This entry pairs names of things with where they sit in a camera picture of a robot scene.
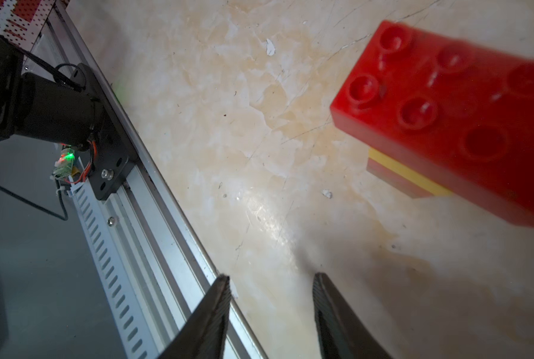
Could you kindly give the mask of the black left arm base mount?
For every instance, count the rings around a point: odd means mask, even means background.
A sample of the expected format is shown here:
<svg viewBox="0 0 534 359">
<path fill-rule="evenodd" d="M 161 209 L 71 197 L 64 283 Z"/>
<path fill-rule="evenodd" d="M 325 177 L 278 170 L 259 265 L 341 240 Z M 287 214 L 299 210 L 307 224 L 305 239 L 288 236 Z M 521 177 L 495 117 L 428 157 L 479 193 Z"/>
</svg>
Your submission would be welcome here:
<svg viewBox="0 0 534 359">
<path fill-rule="evenodd" d="M 138 154 L 93 70 L 83 63 L 78 68 L 82 73 L 74 78 L 86 84 L 85 93 L 99 106 L 98 120 L 92 131 L 97 157 L 88 182 L 96 199 L 107 200 L 126 181 L 138 161 Z"/>
</svg>

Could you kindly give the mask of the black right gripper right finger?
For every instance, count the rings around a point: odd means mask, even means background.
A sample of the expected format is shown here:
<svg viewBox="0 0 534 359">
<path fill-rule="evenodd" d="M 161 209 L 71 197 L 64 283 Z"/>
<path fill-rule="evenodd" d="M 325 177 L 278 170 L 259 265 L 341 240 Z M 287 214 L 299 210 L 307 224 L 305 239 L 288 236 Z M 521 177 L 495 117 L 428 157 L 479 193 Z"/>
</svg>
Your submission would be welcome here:
<svg viewBox="0 0 534 359">
<path fill-rule="evenodd" d="M 323 358 L 390 357 L 327 274 L 315 274 L 312 294 L 319 350 Z"/>
</svg>

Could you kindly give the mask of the yellow lego brick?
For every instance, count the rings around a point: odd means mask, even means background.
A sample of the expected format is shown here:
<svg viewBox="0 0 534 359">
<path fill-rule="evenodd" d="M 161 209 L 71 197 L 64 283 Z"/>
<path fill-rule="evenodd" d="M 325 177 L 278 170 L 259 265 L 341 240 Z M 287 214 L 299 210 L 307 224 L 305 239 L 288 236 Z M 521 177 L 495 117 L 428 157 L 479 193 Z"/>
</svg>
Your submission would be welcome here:
<svg viewBox="0 0 534 359">
<path fill-rule="evenodd" d="M 392 171 L 403 176 L 404 178 L 413 182 L 419 187 L 424 188 L 426 191 L 431 192 L 434 195 L 433 197 L 444 197 L 444 196 L 452 195 L 452 192 L 449 191 L 447 188 L 444 188 L 443 186 L 435 183 L 429 178 L 424 177 L 422 174 L 419 174 L 418 172 L 410 169 L 409 167 L 403 165 L 400 162 L 397 162 L 395 159 L 392 159 L 389 156 L 386 156 L 385 154 L 377 151 L 376 149 L 372 147 L 369 149 L 368 161 L 370 159 L 374 159 L 375 161 L 382 164 L 386 168 L 391 169 Z"/>
</svg>

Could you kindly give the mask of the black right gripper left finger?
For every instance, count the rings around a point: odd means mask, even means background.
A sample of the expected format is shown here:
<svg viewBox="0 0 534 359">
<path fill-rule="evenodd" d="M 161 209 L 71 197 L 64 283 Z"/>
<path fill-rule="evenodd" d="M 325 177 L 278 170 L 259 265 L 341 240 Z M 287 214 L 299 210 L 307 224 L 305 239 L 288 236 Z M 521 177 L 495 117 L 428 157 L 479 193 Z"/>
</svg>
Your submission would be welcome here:
<svg viewBox="0 0 534 359">
<path fill-rule="evenodd" d="M 159 359 L 222 358 L 231 299 L 230 277 L 219 275 Z"/>
</svg>

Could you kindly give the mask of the small red lego brick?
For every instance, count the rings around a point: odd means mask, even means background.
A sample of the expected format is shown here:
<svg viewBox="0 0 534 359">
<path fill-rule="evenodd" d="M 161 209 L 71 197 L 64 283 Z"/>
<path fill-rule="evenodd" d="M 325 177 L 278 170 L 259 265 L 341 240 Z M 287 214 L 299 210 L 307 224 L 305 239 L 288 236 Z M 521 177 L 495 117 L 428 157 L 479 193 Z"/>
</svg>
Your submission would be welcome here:
<svg viewBox="0 0 534 359">
<path fill-rule="evenodd" d="M 368 161 L 367 171 L 413 199 L 434 196 L 431 192 L 426 191 L 424 188 L 419 187 L 391 169 L 386 168 L 374 159 Z"/>
</svg>

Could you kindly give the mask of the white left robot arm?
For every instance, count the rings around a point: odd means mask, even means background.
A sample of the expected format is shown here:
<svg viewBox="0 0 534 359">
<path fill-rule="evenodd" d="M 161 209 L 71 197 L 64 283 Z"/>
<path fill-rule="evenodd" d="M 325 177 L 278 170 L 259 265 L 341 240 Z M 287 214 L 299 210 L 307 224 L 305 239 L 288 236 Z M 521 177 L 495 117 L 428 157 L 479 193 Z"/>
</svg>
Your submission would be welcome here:
<svg viewBox="0 0 534 359">
<path fill-rule="evenodd" d="M 86 148 L 103 113 L 86 84 L 0 35 L 0 142 L 19 135 Z"/>
</svg>

